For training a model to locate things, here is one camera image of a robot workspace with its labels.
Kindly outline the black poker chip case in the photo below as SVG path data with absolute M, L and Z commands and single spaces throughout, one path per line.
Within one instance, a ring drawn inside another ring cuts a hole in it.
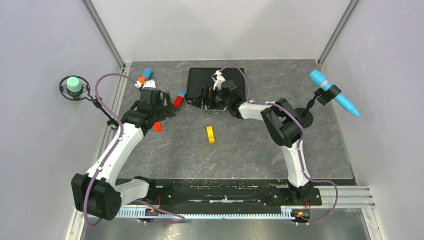
M 225 111 L 246 98 L 244 73 L 243 68 L 191 67 L 185 100 L 207 111 Z

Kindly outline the red blue lego block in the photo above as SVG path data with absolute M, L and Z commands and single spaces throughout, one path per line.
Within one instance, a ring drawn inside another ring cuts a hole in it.
M 183 106 L 185 102 L 186 93 L 185 92 L 179 92 L 173 101 L 174 108 L 179 111 L 181 107 Z

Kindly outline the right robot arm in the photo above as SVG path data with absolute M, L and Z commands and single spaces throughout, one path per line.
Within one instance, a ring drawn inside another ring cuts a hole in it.
M 306 127 L 291 104 L 285 99 L 258 102 L 242 97 L 232 80 L 225 81 L 221 89 L 202 87 L 196 97 L 188 98 L 194 107 L 211 110 L 227 110 L 233 117 L 264 122 L 268 133 L 284 155 L 288 170 L 289 199 L 302 204 L 309 198 L 314 186 L 306 169 L 301 142 L 302 131 Z

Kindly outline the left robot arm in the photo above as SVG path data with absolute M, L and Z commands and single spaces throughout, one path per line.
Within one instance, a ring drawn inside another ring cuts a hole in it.
M 71 180 L 77 211 L 110 221 L 121 206 L 142 200 L 153 203 L 157 198 L 155 181 L 136 176 L 117 184 L 119 172 L 130 153 L 156 123 L 175 117 L 177 111 L 171 96 L 155 87 L 141 90 L 139 100 L 127 110 L 112 142 L 86 173 L 77 173 Z

